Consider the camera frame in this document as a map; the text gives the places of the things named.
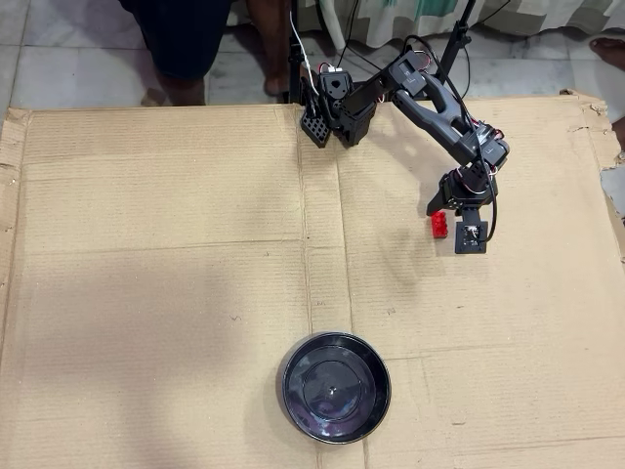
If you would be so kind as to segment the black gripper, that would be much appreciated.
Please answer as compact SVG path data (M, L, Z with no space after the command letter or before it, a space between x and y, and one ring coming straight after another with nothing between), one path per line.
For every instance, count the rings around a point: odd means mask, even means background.
M497 194L494 177L488 165L456 168L439 181L438 192L428 203L428 214L442 210L479 209L492 202Z

